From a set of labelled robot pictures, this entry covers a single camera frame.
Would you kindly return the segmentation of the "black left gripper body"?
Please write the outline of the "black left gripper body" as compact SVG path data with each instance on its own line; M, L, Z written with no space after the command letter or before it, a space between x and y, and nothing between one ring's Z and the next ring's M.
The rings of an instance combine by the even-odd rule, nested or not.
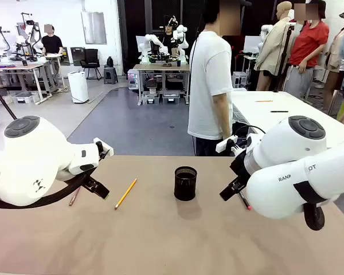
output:
M99 151L99 160L103 160L108 156L111 156L111 147L104 142L95 142Z

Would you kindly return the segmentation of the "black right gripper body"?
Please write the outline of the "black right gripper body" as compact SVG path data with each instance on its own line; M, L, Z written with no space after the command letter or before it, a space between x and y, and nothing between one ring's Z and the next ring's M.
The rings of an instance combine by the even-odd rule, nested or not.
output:
M245 168L244 159L246 156L246 150L239 153L234 161L231 163L230 168L231 170L237 175L239 183L247 183L251 175Z

